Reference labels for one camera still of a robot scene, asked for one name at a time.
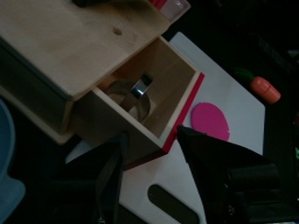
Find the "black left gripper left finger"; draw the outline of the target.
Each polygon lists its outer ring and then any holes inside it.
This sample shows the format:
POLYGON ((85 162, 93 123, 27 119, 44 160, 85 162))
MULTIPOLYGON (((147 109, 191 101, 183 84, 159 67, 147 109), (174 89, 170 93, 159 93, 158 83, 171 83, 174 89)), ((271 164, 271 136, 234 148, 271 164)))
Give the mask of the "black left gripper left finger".
POLYGON ((51 181, 49 224, 118 224, 129 147, 123 132, 65 165, 51 181))

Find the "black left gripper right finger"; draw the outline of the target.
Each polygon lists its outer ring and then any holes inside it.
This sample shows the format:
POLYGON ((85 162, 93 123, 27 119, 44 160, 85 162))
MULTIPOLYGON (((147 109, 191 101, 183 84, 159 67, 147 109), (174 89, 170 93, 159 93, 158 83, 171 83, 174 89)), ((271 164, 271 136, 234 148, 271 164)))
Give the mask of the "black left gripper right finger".
POLYGON ((277 224, 297 220, 297 211, 283 199, 274 162, 185 126, 178 128, 178 141, 209 224, 277 224))

